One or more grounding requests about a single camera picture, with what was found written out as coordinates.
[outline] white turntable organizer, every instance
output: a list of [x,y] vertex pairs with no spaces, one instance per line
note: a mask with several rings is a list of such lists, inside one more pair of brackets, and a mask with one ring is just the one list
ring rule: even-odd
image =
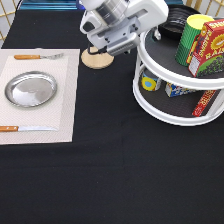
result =
[[[138,47],[133,92],[140,106],[159,120],[181,126],[206,124],[220,116],[224,111],[224,72],[194,78],[187,67],[175,61],[179,41],[162,36],[160,41],[154,42],[151,37],[151,31],[142,33]],[[148,92],[141,87],[140,76],[144,68],[165,81],[159,90]],[[170,98],[165,92],[166,82],[189,89],[218,91],[201,117],[194,117],[192,112],[204,91]]]

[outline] snack box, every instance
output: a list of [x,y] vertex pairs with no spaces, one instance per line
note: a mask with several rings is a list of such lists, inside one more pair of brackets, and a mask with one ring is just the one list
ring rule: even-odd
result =
[[195,117],[200,117],[204,109],[207,107],[209,101],[214,96],[216,90],[207,90],[201,97],[200,101],[198,102],[196,108],[194,109],[192,115]]
[[169,97],[173,97],[173,96],[181,96],[184,94],[193,93],[196,90],[187,89],[181,86],[176,86],[174,84],[167,83],[165,91]]
[[224,19],[204,23],[189,71],[194,77],[224,71]]

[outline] green can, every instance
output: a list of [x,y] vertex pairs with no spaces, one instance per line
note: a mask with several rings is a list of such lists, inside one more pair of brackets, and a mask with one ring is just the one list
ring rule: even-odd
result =
[[186,25],[175,55],[176,61],[183,65],[188,66],[187,61],[189,53],[192,51],[192,45],[194,44],[196,36],[201,33],[201,29],[205,22],[214,21],[210,16],[195,14],[187,18]]

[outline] red box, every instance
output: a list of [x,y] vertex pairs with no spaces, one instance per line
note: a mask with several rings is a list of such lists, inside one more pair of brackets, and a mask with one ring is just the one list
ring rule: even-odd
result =
[[207,90],[201,97],[200,101],[198,102],[198,105],[194,109],[192,115],[195,117],[200,117],[206,106],[208,105],[211,98],[214,96],[216,90]]
[[194,77],[224,71],[224,19],[206,22],[188,67]]

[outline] orange handle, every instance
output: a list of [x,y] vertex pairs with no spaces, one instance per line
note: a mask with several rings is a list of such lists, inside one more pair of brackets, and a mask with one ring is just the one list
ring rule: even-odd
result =
[[40,55],[15,55],[17,60],[27,60],[27,59],[40,59]]
[[16,132],[18,129],[18,126],[0,126],[0,132]]

